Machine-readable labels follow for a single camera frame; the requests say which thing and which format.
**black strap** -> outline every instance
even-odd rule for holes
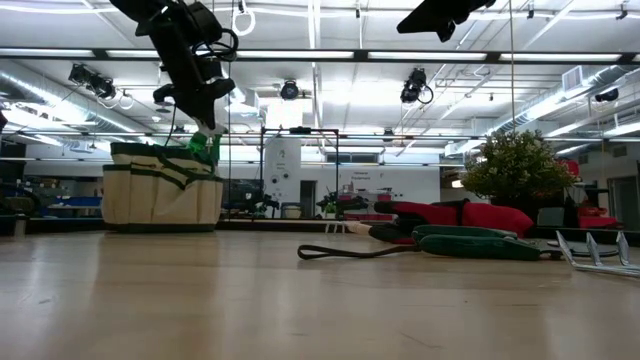
[[[312,251],[318,254],[312,255],[304,253],[304,251]],[[325,257],[337,256],[337,257],[347,257],[347,258],[356,258],[356,259],[371,259],[378,256],[385,256],[390,254],[398,254],[403,252],[420,252],[420,248],[418,246],[396,246],[390,249],[376,251],[371,253],[358,253],[353,251],[339,250],[339,249],[331,249],[322,246],[315,245],[301,245],[298,248],[298,256],[302,260],[314,260],[321,259]]]

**wooden table surface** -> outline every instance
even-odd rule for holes
[[[387,247],[257,232],[0,243],[0,359],[640,356],[635,279],[427,254],[301,261],[300,244]]]

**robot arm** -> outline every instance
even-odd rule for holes
[[[136,36],[149,36],[162,60],[162,69],[173,84],[154,92],[154,100],[163,102],[172,97],[176,106],[193,118],[199,128],[216,128],[214,103],[229,94],[235,83],[221,79],[220,60],[235,60],[238,37],[224,29],[202,3],[186,5],[183,0],[111,0],[111,3],[138,23]],[[229,34],[233,46],[212,53],[209,44],[216,43],[223,34]],[[205,55],[196,50],[205,45]]]

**beige tool bag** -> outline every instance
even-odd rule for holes
[[[213,231],[222,206],[217,156],[187,149],[112,143],[102,215],[123,232]]]

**door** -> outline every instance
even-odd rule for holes
[[[317,181],[300,181],[300,203],[305,219],[313,219],[316,216],[316,183]]]
[[[627,230],[640,230],[640,201],[636,176],[609,179],[611,216]]]

